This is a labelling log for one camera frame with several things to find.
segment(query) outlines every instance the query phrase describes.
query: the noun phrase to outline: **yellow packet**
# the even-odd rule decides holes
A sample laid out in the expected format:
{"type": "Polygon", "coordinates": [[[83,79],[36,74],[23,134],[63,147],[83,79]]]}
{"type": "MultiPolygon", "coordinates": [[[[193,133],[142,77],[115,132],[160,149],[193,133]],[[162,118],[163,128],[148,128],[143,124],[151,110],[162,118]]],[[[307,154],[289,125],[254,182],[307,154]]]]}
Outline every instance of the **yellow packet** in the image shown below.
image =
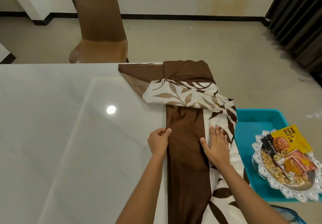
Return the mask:
{"type": "Polygon", "coordinates": [[[271,133],[271,135],[273,137],[273,145],[279,153],[282,151],[290,153],[296,149],[300,150],[304,154],[313,151],[311,146],[299,132],[296,125],[287,126],[271,133]]]}

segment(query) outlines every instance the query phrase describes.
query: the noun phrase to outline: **chair seat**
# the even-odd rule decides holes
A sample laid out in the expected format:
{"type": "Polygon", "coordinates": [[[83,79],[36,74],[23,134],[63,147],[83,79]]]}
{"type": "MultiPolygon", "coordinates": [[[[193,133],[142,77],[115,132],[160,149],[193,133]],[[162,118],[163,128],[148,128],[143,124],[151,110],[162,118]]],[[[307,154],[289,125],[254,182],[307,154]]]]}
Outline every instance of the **chair seat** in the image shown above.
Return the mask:
{"type": "Polygon", "coordinates": [[[126,39],[117,43],[82,39],[69,55],[70,63],[123,63],[126,59],[126,39]]]}

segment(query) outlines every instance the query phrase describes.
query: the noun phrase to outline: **chair backrest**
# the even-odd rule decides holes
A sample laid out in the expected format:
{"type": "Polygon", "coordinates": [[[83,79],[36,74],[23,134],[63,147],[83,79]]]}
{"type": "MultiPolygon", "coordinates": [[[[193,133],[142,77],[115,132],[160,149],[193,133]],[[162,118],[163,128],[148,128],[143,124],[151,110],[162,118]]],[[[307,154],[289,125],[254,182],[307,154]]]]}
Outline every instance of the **chair backrest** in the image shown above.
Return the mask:
{"type": "Polygon", "coordinates": [[[120,42],[126,39],[118,0],[76,0],[83,39],[120,42]]]}

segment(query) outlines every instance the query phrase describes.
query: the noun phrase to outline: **hand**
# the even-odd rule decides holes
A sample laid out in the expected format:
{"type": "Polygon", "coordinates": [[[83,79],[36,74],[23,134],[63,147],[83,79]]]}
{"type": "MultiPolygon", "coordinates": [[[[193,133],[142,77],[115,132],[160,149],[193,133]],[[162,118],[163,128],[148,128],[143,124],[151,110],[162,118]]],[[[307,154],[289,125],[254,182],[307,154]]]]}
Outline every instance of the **hand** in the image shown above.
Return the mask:
{"type": "Polygon", "coordinates": [[[208,160],[220,171],[223,167],[230,165],[230,160],[227,135],[224,136],[223,129],[219,130],[219,128],[217,125],[216,128],[211,126],[209,129],[210,148],[204,138],[200,139],[200,143],[208,160]]]}
{"type": "Polygon", "coordinates": [[[156,129],[150,133],[147,142],[149,144],[152,155],[164,157],[168,147],[168,137],[171,134],[171,129],[156,129]]]}

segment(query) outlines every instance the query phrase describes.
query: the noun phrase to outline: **white table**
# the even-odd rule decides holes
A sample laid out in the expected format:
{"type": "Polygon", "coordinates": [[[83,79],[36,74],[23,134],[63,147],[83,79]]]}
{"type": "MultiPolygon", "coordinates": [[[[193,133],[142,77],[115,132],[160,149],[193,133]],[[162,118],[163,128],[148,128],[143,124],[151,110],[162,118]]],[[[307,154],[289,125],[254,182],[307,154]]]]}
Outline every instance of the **white table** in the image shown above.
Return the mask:
{"type": "MultiPolygon", "coordinates": [[[[6,224],[114,223],[151,157],[148,135],[166,119],[118,64],[1,65],[0,110],[6,224]]],[[[166,170],[155,223],[167,223],[166,170]]]]}

